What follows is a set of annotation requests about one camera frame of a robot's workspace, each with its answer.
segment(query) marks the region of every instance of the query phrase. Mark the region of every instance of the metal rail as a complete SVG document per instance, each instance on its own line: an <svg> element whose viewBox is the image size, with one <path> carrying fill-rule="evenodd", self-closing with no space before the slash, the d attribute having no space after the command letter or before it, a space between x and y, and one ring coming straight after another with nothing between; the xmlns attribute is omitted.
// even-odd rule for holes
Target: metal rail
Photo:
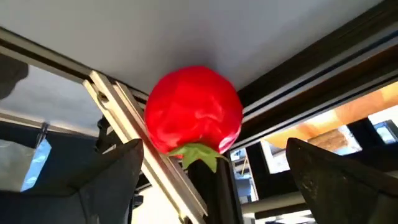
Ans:
<svg viewBox="0 0 398 224"><path fill-rule="evenodd" d="M142 109L128 87L116 82L112 85L102 74L92 72L93 83L83 85L123 143L141 138L144 145L142 171L149 182L163 191L181 220L188 217L194 224L205 223L207 207L196 188L177 161L157 152L148 138Z"/></svg>

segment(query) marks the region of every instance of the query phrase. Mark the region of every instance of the artificial tomato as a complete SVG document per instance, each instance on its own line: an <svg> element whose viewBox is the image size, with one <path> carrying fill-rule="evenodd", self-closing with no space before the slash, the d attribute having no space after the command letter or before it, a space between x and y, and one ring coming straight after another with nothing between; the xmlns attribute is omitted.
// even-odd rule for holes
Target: artificial tomato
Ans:
<svg viewBox="0 0 398 224"><path fill-rule="evenodd" d="M144 117L157 150L182 157L184 168L201 159L215 172L216 158L239 135L243 107L229 81L209 68L192 66L158 82Z"/></svg>

